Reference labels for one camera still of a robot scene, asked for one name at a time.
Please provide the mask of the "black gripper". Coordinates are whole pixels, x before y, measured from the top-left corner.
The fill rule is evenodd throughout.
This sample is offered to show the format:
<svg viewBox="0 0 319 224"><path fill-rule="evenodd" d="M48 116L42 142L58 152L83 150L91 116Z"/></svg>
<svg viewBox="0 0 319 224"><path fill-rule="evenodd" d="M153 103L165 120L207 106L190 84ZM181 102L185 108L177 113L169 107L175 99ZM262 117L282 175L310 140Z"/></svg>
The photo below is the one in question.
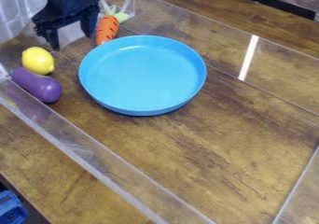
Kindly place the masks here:
<svg viewBox="0 0 319 224"><path fill-rule="evenodd" d="M100 0L60 0L55 4L47 1L46 7L32 17L35 32L44 36L55 51L60 50L58 30L79 22L84 35L95 35Z"/></svg>

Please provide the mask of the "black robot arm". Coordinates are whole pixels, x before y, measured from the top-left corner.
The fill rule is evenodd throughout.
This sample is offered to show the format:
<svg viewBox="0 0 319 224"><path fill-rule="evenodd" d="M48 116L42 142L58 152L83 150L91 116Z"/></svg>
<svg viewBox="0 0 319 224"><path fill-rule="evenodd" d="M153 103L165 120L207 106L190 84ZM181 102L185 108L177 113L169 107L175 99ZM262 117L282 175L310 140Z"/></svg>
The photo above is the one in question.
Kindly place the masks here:
<svg viewBox="0 0 319 224"><path fill-rule="evenodd" d="M31 18L35 32L42 36L54 50L60 49L58 30L79 22L84 35L95 34L100 13L100 0L47 0L44 8Z"/></svg>

